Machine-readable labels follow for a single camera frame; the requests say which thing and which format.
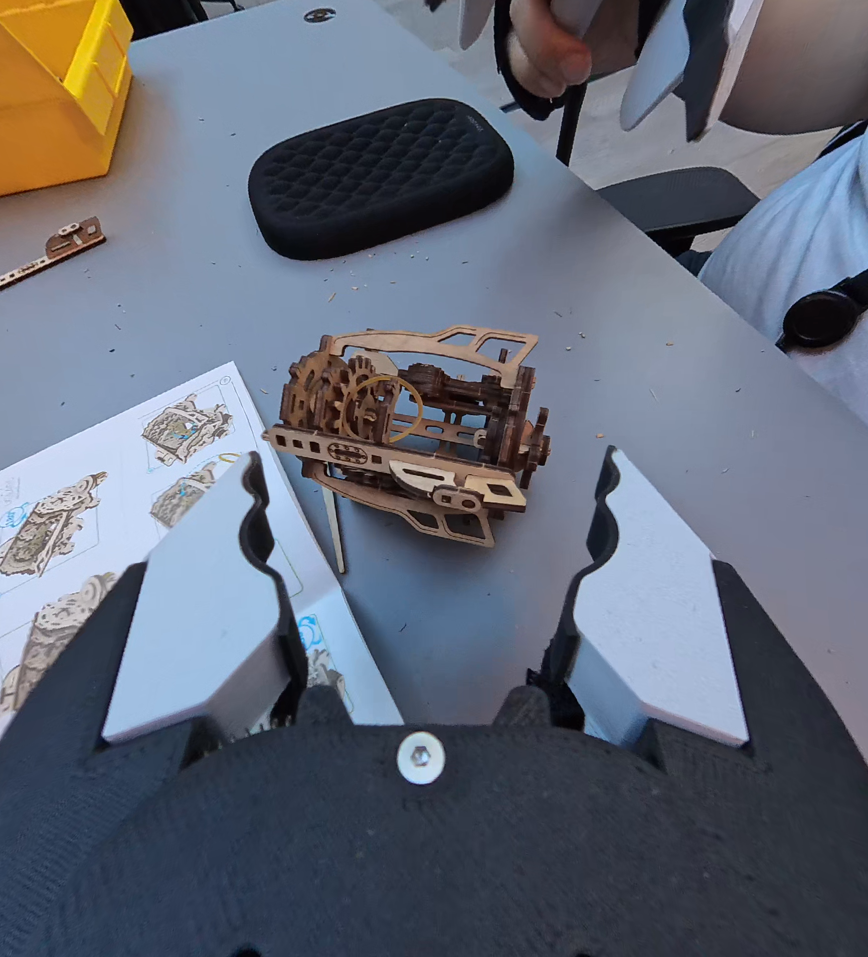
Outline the person in grey shirt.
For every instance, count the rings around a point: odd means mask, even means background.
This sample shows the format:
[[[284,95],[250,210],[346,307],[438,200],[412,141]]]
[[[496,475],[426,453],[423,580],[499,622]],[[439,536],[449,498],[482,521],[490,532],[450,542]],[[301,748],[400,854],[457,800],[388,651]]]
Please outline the person in grey shirt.
[[[795,301],[867,268],[868,128],[761,200],[699,279],[775,340]],[[868,425],[868,312],[846,341],[793,359]]]

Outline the flat wooden stick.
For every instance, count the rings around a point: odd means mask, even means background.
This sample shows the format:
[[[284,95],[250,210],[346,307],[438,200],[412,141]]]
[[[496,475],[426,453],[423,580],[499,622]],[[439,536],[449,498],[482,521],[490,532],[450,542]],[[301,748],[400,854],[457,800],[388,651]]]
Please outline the flat wooden stick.
[[[329,528],[332,537],[332,547],[335,558],[335,566],[340,575],[347,571],[344,544],[342,540],[339,511],[337,507],[337,498],[335,492],[326,486],[322,486],[322,494],[328,515]]]

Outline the person's right hand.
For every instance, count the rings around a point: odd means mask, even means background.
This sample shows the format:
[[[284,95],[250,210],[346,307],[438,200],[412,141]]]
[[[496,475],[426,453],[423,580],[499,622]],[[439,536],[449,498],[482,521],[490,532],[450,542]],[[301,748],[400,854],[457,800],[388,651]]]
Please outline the person's right hand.
[[[638,1],[603,1],[583,38],[562,30],[547,1],[513,1],[508,39],[512,73],[524,89],[554,99],[592,75],[636,62]]]

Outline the grey desk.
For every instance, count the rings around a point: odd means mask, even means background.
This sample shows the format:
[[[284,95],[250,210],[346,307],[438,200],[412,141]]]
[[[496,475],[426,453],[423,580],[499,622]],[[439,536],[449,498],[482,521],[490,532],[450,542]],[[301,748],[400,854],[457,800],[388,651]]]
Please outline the grey desk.
[[[0,471],[234,361],[265,424],[325,333],[534,333],[551,456],[497,545],[342,503],[342,584],[409,724],[486,723],[536,667],[615,444],[735,567],[868,763],[868,429],[372,2],[275,2],[133,43],[109,174],[0,198],[0,275],[96,216],[104,244],[0,291]],[[426,97],[468,102],[515,181],[353,263],[271,252],[263,150]]]

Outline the person's right forearm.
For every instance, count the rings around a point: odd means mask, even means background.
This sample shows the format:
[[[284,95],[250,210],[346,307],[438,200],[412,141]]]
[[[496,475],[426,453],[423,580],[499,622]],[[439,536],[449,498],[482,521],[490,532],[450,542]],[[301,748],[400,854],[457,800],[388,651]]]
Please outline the person's right forearm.
[[[765,1],[720,119],[767,135],[868,119],[868,1]]]

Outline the wooden mechanical model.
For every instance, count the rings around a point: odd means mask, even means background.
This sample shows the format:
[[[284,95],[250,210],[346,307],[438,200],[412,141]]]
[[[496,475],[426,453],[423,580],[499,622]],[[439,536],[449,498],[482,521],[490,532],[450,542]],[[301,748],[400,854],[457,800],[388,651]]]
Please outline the wooden mechanical model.
[[[263,438],[302,462],[305,478],[335,494],[406,520],[443,540],[493,547],[491,519],[523,513],[525,491],[546,464],[548,410],[527,418],[535,371],[526,364],[538,336],[453,325],[437,332],[378,330],[325,336],[289,368],[281,421]],[[424,404],[416,418],[411,393],[379,382],[341,405],[354,386],[399,375]]]

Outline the yellow plastic bin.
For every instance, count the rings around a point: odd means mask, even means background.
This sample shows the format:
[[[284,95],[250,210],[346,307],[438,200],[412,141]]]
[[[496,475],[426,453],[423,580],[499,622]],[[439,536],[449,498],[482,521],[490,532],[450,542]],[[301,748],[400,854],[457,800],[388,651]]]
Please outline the yellow plastic bin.
[[[118,1],[0,1],[0,196],[107,174],[132,33]]]

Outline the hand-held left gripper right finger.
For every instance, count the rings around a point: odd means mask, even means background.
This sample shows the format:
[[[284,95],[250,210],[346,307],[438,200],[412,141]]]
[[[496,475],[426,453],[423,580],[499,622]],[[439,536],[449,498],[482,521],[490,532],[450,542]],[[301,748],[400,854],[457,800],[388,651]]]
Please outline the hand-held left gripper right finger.
[[[658,720],[739,748],[748,727],[709,549],[609,446],[586,540],[539,672],[554,725],[631,747]]]

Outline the illustrated instruction booklet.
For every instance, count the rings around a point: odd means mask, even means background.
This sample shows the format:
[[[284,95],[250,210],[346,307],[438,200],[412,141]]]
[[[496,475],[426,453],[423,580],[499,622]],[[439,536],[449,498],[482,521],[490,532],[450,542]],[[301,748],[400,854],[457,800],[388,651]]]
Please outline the illustrated instruction booklet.
[[[71,636],[244,454],[257,452],[274,545],[308,656],[356,724],[403,719],[234,363],[0,472],[0,738]]]

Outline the thin yellow rubber band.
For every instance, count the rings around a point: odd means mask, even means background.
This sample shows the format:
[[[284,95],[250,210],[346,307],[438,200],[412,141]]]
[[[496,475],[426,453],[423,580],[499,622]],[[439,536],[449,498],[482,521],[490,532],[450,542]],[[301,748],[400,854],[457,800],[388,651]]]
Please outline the thin yellow rubber band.
[[[424,413],[424,404],[423,404],[422,397],[421,397],[420,393],[417,391],[417,389],[415,388],[415,386],[412,385],[412,384],[411,384],[410,382],[408,382],[407,380],[401,378],[399,375],[392,375],[392,374],[384,373],[384,374],[380,374],[380,375],[375,375],[375,376],[369,377],[369,378],[366,379],[365,381],[363,381],[363,382],[357,384],[356,386],[354,386],[354,387],[352,388],[352,390],[350,390],[350,391],[346,394],[346,396],[345,396],[345,398],[344,398],[344,401],[342,402],[341,411],[340,411],[340,423],[341,423],[341,428],[342,428],[342,432],[343,432],[344,435],[348,435],[348,436],[354,437],[354,438],[357,437],[357,436],[355,435],[355,433],[353,433],[350,429],[347,428],[347,406],[350,404],[350,402],[357,396],[357,394],[359,393],[359,391],[360,391],[361,389],[367,389],[369,386],[371,386],[371,385],[373,385],[373,384],[375,384],[375,383],[387,382],[387,381],[393,382],[393,383],[397,384],[398,386],[400,386],[400,387],[402,387],[402,388],[404,388],[404,389],[407,389],[407,390],[411,393],[411,395],[412,395],[414,401],[416,402],[417,414],[416,414],[415,420],[412,422],[412,424],[410,425],[410,427],[409,427],[406,431],[400,433],[399,435],[397,435],[397,436],[395,436],[395,437],[392,437],[392,438],[383,438],[383,439],[379,439],[379,440],[377,440],[377,441],[384,442],[384,443],[387,443],[387,444],[394,444],[394,443],[396,443],[396,442],[402,440],[403,438],[409,436],[409,435],[410,435],[411,433],[413,433],[413,432],[416,430],[416,428],[422,423],[423,413]]]

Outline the small wooden model part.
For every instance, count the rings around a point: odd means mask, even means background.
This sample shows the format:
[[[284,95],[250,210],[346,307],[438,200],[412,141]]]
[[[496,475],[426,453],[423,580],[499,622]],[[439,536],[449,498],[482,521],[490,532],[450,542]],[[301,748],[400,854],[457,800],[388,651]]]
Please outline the small wooden model part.
[[[105,233],[96,216],[70,223],[48,237],[40,258],[0,275],[0,291],[96,248],[105,241]]]

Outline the black office chair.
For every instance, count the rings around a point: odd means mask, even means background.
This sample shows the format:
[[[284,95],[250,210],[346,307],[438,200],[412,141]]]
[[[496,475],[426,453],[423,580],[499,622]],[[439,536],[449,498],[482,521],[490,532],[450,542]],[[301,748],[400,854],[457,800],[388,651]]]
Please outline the black office chair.
[[[695,166],[608,185],[599,194],[670,257],[735,226],[759,202],[726,169]]]

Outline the black mesh wrist rest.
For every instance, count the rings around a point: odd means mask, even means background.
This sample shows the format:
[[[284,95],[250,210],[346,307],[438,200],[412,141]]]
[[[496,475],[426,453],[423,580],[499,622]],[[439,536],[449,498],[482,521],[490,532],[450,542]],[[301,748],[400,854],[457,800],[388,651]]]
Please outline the black mesh wrist rest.
[[[266,244],[344,257],[486,208],[514,179],[506,140],[452,99],[403,102],[266,150],[248,198]]]

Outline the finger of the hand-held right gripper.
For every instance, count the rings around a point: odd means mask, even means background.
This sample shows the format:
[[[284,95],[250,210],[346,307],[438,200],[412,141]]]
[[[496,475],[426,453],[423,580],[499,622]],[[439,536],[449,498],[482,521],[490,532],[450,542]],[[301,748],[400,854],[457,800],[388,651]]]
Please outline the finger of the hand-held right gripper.
[[[636,128],[671,92],[687,110],[687,139],[701,139],[712,106],[712,2],[669,2],[649,33],[619,111]]]
[[[714,29],[712,60],[702,64],[699,99],[691,102],[693,142],[702,139],[719,121],[736,86],[763,5],[763,1],[730,2],[722,26]]]

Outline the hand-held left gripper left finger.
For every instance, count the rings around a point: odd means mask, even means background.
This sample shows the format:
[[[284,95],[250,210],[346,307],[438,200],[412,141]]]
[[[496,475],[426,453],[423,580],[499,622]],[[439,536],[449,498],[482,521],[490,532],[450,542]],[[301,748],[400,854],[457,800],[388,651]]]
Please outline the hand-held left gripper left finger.
[[[149,555],[103,736],[188,719],[224,740],[290,721],[308,660],[283,578],[260,455],[241,456]]]

